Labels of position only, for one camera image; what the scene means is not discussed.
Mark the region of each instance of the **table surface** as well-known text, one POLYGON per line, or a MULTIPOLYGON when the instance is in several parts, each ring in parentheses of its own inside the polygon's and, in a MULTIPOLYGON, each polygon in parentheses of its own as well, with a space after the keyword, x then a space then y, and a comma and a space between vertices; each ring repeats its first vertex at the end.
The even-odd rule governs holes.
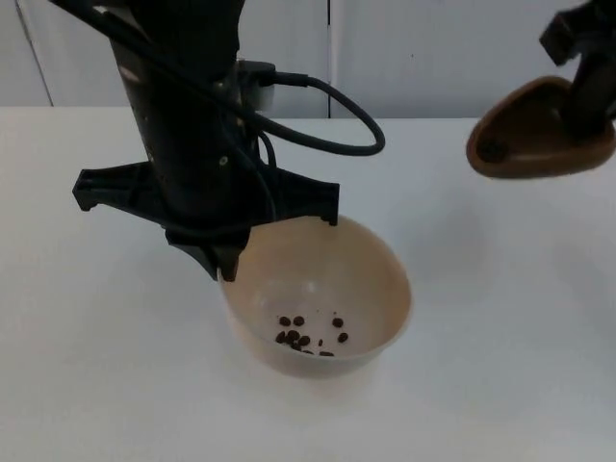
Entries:
POLYGON ((491 181, 466 163, 473 124, 384 120, 363 160, 276 143, 280 166, 342 183, 416 301, 373 366, 310 382, 244 352, 158 226, 80 212, 81 168, 145 159, 128 110, 0 110, 0 460, 613 461, 616 162, 491 181))

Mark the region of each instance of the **white bowl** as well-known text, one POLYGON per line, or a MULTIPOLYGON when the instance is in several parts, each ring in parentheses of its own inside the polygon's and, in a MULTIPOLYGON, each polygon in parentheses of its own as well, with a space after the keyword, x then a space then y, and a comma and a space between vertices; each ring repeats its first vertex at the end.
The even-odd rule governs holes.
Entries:
POLYGON ((300 377, 330 377, 367 364, 404 331, 411 290, 394 253, 349 218, 281 221, 252 230, 235 282, 222 282, 233 330, 253 354, 300 377), (301 327, 280 318, 301 316, 301 327), (334 318, 344 320, 336 328, 334 318), (311 338, 311 355, 279 345, 281 331, 311 338), (341 344, 338 337, 348 334, 341 344), (334 357, 320 356, 322 351, 334 357))

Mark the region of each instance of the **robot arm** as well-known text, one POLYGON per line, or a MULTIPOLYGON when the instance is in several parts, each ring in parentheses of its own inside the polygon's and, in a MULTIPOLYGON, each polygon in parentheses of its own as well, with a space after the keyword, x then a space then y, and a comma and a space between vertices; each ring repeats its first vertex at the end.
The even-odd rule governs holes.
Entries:
POLYGON ((580 56, 576 79, 531 82, 478 123, 467 155, 485 176, 576 173, 602 165, 616 149, 616 2, 558 13, 541 43, 556 65, 580 56))
POLYGON ((356 104, 325 82, 238 62, 244 0, 53 0, 112 42, 148 162, 84 170, 74 195, 156 222, 167 240, 212 277, 234 280, 250 229, 314 216, 335 225, 339 185, 277 168, 266 135, 347 156, 380 152, 385 137, 356 104), (310 137, 255 112, 255 92, 315 87, 357 115, 374 145, 310 137), (260 158, 258 140, 268 151, 260 158))
MULTIPOLYGON (((255 225, 304 216, 337 223, 339 185, 277 168, 266 133, 348 156, 385 145, 378 125, 326 83, 237 61, 244 0, 50 1, 111 40, 148 157, 84 170, 74 188, 80 207, 104 204, 160 224, 215 279, 235 278, 255 225), (259 115, 254 94, 272 85, 327 92, 368 126, 374 145, 319 140, 259 115)), ((559 13, 541 42, 557 65, 581 55, 576 80, 532 82, 479 122, 467 155, 483 175, 568 174, 616 149, 616 4, 591 0, 559 13)))

